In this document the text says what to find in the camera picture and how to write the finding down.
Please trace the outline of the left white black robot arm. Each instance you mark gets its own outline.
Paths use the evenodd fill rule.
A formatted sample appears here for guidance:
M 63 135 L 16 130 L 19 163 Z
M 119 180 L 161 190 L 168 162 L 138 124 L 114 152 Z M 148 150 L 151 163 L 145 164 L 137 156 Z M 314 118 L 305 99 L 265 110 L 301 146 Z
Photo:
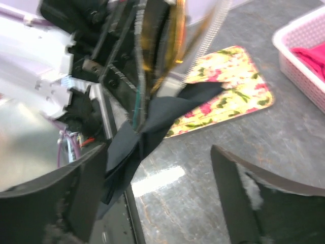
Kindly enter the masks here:
M 42 26 L 57 27 L 38 39 L 18 16 L 1 19 L 1 54 L 52 66 L 61 73 L 102 83 L 131 115 L 135 130 L 163 138 L 173 120 L 151 116 L 145 99 L 154 84 L 158 46 L 171 13 L 165 1 L 41 1 Z M 22 100 L 51 120 L 90 137 L 99 130 L 91 102 L 76 91 L 42 80 L 1 58 L 1 93 Z

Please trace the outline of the silver table knife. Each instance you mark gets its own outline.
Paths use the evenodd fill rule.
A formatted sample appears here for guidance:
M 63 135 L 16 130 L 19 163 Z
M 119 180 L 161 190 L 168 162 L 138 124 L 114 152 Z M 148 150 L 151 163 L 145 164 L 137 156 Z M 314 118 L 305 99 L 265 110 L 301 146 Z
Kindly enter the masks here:
M 171 4 L 169 26 L 162 32 L 167 44 L 158 49 L 153 96 L 176 96 L 187 84 L 189 74 L 217 36 L 232 1 L 213 1 L 193 32 L 187 26 L 186 1 Z

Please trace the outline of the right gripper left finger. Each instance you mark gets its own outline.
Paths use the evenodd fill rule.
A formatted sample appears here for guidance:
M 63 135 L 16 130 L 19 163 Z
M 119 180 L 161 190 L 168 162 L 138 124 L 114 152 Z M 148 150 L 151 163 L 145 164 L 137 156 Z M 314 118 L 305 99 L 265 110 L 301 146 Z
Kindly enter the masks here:
M 1 243 L 88 243 L 102 196 L 107 146 L 1 192 Z

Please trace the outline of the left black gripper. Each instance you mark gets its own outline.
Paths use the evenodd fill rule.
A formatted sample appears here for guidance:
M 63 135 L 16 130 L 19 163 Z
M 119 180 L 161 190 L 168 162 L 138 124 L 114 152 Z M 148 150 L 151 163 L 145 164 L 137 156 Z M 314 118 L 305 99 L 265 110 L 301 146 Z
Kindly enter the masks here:
M 154 81 L 154 56 L 159 32 L 164 25 L 168 5 L 164 1 L 66 1 L 69 20 L 75 27 L 76 44 L 68 48 L 73 54 L 71 76 L 117 90 L 122 79 L 113 72 L 118 53 L 130 53 L 135 20 L 135 60 L 138 74 L 132 127 L 138 132 L 147 117 L 150 90 Z M 116 133 L 112 108 L 108 99 L 90 98 L 85 91 L 72 88 L 71 103 L 63 122 L 71 131 L 81 132 L 96 141 L 110 141 Z

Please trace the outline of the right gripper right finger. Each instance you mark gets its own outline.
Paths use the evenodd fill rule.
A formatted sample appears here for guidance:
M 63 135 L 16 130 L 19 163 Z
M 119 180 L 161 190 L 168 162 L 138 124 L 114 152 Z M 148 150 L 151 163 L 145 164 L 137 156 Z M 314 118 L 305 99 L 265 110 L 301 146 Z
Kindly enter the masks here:
M 324 243 L 324 189 L 289 180 L 211 147 L 231 243 Z

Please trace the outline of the gold spoon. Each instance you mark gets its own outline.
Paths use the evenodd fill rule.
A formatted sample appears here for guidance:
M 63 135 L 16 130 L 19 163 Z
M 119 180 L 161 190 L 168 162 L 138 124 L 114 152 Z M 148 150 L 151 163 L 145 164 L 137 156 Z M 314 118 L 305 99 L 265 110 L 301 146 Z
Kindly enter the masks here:
M 140 44 L 147 90 L 158 92 L 167 75 L 184 63 L 190 53 L 201 53 L 201 44 L 217 16 L 210 8 L 192 39 L 186 41 L 186 1 L 147 1 L 144 8 Z

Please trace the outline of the black paper napkin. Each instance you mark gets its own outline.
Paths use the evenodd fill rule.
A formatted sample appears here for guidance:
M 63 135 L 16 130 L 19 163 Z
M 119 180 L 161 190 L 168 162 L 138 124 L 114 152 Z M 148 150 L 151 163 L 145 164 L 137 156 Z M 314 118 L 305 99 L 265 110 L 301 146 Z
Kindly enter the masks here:
M 162 142 L 174 121 L 223 92 L 220 82 L 188 84 L 176 97 L 150 101 L 141 131 L 124 122 L 108 148 L 104 196 L 97 211 L 101 219 L 130 185 L 140 163 Z

